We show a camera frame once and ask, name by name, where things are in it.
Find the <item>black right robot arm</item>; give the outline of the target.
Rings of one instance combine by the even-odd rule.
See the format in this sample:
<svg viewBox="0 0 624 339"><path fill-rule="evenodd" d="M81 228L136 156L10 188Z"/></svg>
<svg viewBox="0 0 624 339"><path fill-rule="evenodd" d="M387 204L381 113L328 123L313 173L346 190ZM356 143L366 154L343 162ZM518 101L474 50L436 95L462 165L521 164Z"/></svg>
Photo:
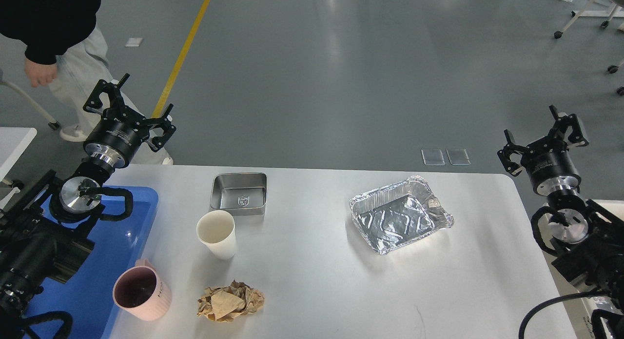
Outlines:
<svg viewBox="0 0 624 339"><path fill-rule="evenodd" d="M587 146L582 122L575 114L549 106L554 122L548 134L526 146L513 141L505 130L505 146L497 155L508 174L525 171L533 192L546 204L531 217L533 238L539 248L554 257L553 267L578 292L549 299L522 319L518 337L523 339L529 321L548 306L571 299L607 297L617 312L597 308L591 312L596 338L624 336L624 224L597 201L580 195L582 181L569 157L576 146Z"/></svg>

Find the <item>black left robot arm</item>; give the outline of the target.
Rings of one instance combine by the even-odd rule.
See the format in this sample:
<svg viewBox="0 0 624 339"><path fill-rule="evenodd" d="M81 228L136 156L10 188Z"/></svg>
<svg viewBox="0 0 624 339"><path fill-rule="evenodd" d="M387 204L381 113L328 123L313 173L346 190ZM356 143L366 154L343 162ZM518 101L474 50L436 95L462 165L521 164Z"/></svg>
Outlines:
<svg viewBox="0 0 624 339"><path fill-rule="evenodd" d="M147 118L125 104L123 84L100 80L83 106L100 121L83 143L85 158L67 179L49 170L12 208L1 213L1 337L36 339L33 325L60 321L54 334L66 339L72 316L51 311L25 317L33 297L44 291L45 279L65 284L94 249L89 233L98 221L131 216L132 193L105 186L117 169L127 167L146 144L160 151L176 132L170 120L173 104L160 117Z"/></svg>

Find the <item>person's hand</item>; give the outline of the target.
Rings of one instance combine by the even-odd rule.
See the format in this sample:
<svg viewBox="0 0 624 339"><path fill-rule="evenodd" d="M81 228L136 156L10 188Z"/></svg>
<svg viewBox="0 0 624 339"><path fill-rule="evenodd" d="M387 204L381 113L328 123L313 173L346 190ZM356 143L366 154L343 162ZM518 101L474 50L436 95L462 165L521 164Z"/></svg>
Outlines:
<svg viewBox="0 0 624 339"><path fill-rule="evenodd" d="M58 66L56 63L43 65L25 58L24 72L32 87L48 86L58 76Z"/></svg>

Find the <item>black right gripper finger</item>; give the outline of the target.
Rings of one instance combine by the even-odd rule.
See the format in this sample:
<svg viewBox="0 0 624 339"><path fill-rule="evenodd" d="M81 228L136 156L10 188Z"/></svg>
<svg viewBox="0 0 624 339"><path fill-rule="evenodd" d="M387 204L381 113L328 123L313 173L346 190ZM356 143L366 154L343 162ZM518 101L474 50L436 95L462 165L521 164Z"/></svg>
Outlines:
<svg viewBox="0 0 624 339"><path fill-rule="evenodd" d="M549 106L549 110L554 119L554 124L549 131L549 143L553 147L569 151L574 147L589 145L590 142L585 137L584 125L576 114L559 112L553 105Z"/></svg>
<svg viewBox="0 0 624 339"><path fill-rule="evenodd" d="M524 169L524 166L516 161L513 161L512 155L519 155L522 158L525 154L528 154L528 148L526 146L516 144L510 130L504 130L504 136L506 144L497 152L497 156L499 157L499 161L501 161L501 164L505 168L506 172L513 177L517 177Z"/></svg>

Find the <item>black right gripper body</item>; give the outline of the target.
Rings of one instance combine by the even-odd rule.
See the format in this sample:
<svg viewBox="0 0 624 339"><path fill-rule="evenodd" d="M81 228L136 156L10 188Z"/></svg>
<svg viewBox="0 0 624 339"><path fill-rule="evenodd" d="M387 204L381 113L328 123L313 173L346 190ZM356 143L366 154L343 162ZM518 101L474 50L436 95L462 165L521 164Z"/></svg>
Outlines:
<svg viewBox="0 0 624 339"><path fill-rule="evenodd" d="M528 144L521 166L526 170L534 193L577 189L581 177L569 157L568 143L543 137Z"/></svg>

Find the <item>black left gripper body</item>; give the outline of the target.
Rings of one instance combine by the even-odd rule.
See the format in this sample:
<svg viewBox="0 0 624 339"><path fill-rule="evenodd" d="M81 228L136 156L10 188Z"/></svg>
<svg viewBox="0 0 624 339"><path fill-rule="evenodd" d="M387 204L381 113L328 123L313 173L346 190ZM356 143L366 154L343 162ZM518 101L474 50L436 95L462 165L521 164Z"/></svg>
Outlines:
<svg viewBox="0 0 624 339"><path fill-rule="evenodd" d="M90 157L100 158L112 168L125 168L147 137L147 127L140 125L146 117L129 109L105 109L101 119L84 142Z"/></svg>

